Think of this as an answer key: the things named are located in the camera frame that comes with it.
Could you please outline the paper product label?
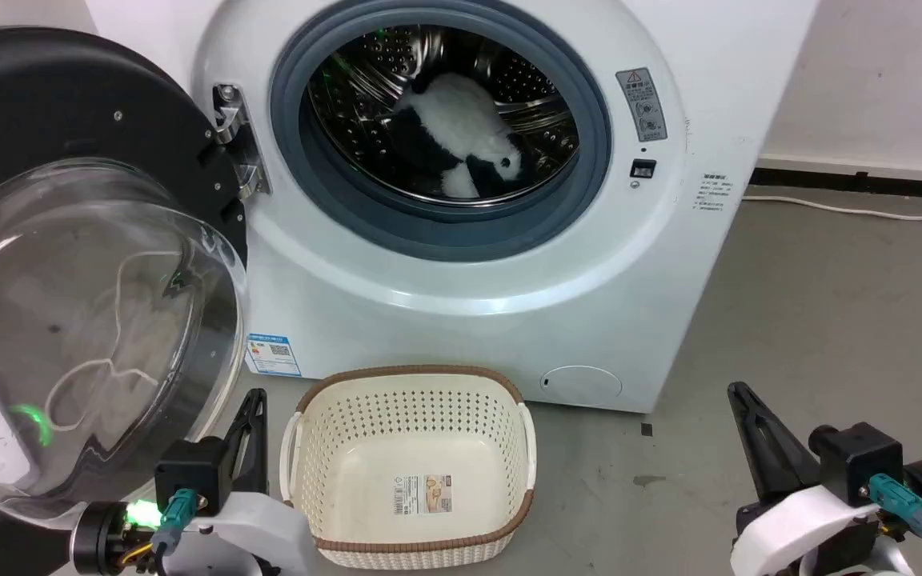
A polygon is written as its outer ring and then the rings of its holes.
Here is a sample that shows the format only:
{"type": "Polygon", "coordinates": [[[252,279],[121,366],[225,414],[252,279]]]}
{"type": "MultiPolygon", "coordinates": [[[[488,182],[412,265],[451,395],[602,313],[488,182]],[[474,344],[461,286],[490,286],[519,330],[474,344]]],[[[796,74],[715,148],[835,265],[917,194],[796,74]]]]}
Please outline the paper product label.
{"type": "Polygon", "coordinates": [[[395,478],[394,515],[449,514],[452,511],[451,475],[413,474],[395,478]]]}

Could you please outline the cream laundry basket brown rim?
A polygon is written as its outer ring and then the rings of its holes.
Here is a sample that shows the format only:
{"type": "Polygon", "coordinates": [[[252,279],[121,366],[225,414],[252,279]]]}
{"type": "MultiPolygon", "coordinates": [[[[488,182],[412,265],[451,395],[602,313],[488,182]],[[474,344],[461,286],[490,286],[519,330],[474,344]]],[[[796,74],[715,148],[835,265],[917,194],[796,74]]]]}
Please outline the cream laundry basket brown rim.
{"type": "Polygon", "coordinates": [[[381,366],[315,383],[287,423],[279,492],[340,566],[412,571],[497,557],[526,520],[537,477],[522,394],[476,366],[381,366]],[[449,514],[394,515],[398,475],[449,474],[449,514]]]}

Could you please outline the chrome door hinge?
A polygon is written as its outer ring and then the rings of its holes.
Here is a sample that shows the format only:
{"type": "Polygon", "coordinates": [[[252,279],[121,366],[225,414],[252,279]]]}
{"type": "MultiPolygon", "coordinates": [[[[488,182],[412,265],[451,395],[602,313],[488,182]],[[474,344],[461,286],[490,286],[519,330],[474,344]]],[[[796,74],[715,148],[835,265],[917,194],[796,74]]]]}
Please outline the chrome door hinge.
{"type": "Polygon", "coordinates": [[[217,83],[212,87],[214,123],[217,141],[233,158],[240,186],[239,197],[272,192],[266,162],[254,134],[254,124],[247,100],[240,86],[217,83]]]}

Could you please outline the white front-load washing machine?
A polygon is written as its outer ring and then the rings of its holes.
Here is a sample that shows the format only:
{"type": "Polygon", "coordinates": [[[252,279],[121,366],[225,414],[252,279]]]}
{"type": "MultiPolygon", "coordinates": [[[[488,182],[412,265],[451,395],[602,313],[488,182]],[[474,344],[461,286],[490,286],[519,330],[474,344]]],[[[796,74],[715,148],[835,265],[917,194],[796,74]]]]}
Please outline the white front-load washing machine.
{"type": "Polygon", "coordinates": [[[294,182],[272,134],[275,61],[336,0],[83,0],[96,33],[138,51],[213,114],[241,87],[270,194],[245,205],[251,333],[286,336],[304,378],[375,366],[483,366],[524,397],[594,366],[648,413],[687,336],[735,212],[692,208],[705,172],[744,188],[820,0],[505,0],[585,59],[611,121],[603,186],[581,218],[512,258],[410,258],[348,232],[294,182]],[[640,142],[615,73],[648,68],[668,138],[640,142]],[[629,178],[636,159],[652,179],[629,178]]]}

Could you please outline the blue white energy label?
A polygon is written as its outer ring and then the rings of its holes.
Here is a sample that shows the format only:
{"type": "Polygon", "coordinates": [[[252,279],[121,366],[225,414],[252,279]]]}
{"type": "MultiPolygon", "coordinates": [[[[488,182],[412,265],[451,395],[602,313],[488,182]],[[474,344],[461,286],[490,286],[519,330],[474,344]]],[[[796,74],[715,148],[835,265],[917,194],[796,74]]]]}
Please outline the blue white energy label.
{"type": "Polygon", "coordinates": [[[279,377],[301,377],[291,342],[286,336],[266,333],[249,333],[245,360],[256,374],[279,377]]]}

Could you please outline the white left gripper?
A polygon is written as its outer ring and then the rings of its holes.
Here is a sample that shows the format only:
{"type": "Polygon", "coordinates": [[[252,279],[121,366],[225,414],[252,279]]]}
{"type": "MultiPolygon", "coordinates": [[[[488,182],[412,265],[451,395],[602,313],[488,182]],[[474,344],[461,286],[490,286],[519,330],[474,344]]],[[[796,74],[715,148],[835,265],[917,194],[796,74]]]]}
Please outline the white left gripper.
{"type": "Polygon", "coordinates": [[[231,489],[250,492],[190,520],[158,576],[312,576],[319,554],[307,518],[267,495],[267,415],[266,390],[249,390],[226,433],[226,464],[231,489]]]}

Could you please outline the round white filter cover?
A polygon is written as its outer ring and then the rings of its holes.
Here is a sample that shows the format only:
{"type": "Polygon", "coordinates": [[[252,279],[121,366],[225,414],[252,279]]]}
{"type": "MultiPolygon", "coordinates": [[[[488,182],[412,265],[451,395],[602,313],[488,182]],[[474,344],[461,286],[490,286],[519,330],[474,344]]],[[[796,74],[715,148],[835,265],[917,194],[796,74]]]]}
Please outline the round white filter cover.
{"type": "Polygon", "coordinates": [[[623,384],[594,366],[560,366],[542,376],[540,387],[552,402],[571,406],[603,406],[617,398],[623,384]]]}

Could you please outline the black wall baseboard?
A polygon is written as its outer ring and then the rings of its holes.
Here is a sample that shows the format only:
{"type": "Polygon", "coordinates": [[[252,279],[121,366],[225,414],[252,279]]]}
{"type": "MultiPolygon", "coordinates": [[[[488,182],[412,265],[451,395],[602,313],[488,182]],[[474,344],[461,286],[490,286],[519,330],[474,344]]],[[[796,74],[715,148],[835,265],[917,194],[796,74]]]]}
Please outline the black wall baseboard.
{"type": "Polygon", "coordinates": [[[749,183],[751,186],[799,187],[922,199],[922,165],[764,154],[757,161],[749,183]]]}

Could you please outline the steel perforated washer drum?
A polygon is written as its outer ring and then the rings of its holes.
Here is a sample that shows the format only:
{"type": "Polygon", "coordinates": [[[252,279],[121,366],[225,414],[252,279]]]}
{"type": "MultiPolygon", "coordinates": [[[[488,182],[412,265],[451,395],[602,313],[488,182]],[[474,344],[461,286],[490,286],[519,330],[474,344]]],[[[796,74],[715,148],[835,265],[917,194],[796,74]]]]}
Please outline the steel perforated washer drum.
{"type": "Polygon", "coordinates": [[[338,47],[308,84],[311,113],[323,135],[356,174],[399,197],[451,208],[501,205],[557,179],[579,150],[571,107],[551,77],[493,38],[449,26],[385,26],[338,47]],[[389,122],[395,103],[419,76],[453,72],[479,82],[503,120],[530,147],[531,185],[472,200],[444,197],[433,178],[406,167],[395,153],[389,122]]]}

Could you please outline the small printed text sticker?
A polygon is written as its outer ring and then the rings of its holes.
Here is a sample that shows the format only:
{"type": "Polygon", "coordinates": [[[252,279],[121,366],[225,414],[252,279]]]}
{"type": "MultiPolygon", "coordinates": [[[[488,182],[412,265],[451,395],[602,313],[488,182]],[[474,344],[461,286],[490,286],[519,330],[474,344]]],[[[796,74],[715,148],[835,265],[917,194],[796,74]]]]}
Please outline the small printed text sticker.
{"type": "Polygon", "coordinates": [[[705,172],[696,183],[692,208],[706,213],[735,212],[744,188],[727,174],[705,172]]]}

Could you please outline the black and white panda plush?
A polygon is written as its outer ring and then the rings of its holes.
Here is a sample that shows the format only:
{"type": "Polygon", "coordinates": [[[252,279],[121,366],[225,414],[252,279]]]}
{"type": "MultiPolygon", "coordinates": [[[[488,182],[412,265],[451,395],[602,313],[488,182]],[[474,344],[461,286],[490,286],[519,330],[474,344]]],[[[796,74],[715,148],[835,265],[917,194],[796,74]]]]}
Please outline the black and white panda plush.
{"type": "Polygon", "coordinates": [[[403,164],[435,179],[446,198],[496,197],[534,179],[530,147],[503,120],[489,91],[465,75],[417,77],[395,103],[389,134],[403,164]]]}

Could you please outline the grey warning sticker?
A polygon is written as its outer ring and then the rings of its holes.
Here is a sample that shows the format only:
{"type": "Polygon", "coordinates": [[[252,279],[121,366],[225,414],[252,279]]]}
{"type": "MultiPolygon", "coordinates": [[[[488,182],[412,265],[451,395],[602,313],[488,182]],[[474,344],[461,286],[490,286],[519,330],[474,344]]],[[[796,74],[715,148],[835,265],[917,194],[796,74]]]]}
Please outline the grey warning sticker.
{"type": "Polygon", "coordinates": [[[648,68],[619,70],[615,79],[624,92],[632,119],[635,124],[638,141],[665,141],[668,131],[661,98],[656,91],[655,81],[648,68]]]}

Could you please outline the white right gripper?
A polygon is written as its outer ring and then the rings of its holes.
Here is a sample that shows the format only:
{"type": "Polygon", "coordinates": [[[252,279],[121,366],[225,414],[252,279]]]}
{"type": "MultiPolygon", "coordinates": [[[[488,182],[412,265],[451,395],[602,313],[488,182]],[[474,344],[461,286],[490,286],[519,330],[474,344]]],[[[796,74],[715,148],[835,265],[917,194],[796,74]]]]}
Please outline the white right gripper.
{"type": "Polygon", "coordinates": [[[820,464],[815,456],[747,383],[729,384],[728,400],[758,501],[777,503],[786,497],[743,529],[729,558],[733,575],[778,573],[848,527],[853,518],[880,510],[877,503],[851,507],[817,486],[820,464]]]}

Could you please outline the black washer door glass bowl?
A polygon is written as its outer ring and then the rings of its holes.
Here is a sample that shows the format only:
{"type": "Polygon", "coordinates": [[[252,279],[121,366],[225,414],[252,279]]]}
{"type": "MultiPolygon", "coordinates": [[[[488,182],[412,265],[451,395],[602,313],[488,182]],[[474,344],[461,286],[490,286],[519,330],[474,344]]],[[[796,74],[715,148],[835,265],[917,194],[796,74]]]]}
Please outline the black washer door glass bowl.
{"type": "Polygon", "coordinates": [[[247,339],[244,205],[209,114],[149,58],[0,28],[0,403],[39,470],[0,520],[72,529],[205,437],[247,339]]]}

